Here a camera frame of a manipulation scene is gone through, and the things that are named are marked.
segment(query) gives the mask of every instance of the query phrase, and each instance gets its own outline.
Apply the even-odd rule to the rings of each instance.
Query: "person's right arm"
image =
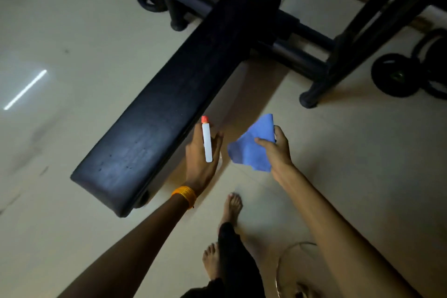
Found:
[[[279,126],[275,134],[276,143],[255,141],[266,149],[273,177],[301,213],[343,297],[420,297],[293,165],[289,143]]]

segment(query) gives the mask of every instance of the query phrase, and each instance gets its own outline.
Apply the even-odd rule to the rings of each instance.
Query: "person's left hand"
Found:
[[[186,146],[186,185],[194,190],[196,196],[204,191],[216,172],[223,136],[223,133],[218,132],[215,138],[211,138],[213,161],[207,163],[202,124],[196,124],[194,127],[193,140]]]

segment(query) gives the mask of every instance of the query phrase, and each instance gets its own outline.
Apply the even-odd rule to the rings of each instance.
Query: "hand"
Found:
[[[265,148],[267,158],[272,165],[273,178],[278,183],[282,182],[283,172],[290,166],[295,168],[290,158],[289,141],[279,126],[274,127],[276,135],[276,143],[269,142],[265,139],[254,138],[254,141]]]
[[[211,138],[213,161],[207,163],[203,146],[202,124],[196,124],[194,127],[193,140],[186,146],[186,185],[192,188],[197,196],[208,186],[216,172],[223,136],[223,133],[218,132],[214,139]]]

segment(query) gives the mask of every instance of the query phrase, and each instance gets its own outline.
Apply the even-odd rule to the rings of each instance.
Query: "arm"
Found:
[[[199,196],[214,176],[223,135],[212,140],[213,162],[205,161],[202,126],[194,128],[186,147],[186,183]],[[155,256],[189,207],[173,195],[136,228],[119,240],[64,290],[59,298],[130,298],[137,292]]]
[[[275,126],[276,144],[265,147],[273,177],[301,213],[345,298],[420,297],[293,165],[287,138]]]

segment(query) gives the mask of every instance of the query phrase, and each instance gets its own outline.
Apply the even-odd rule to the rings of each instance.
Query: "orange bracelet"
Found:
[[[183,197],[185,197],[185,199],[190,204],[189,209],[192,209],[194,207],[197,196],[195,195],[195,192],[192,188],[190,188],[189,186],[181,186],[179,188],[176,188],[174,192],[172,192],[171,197],[176,193],[181,194]]]

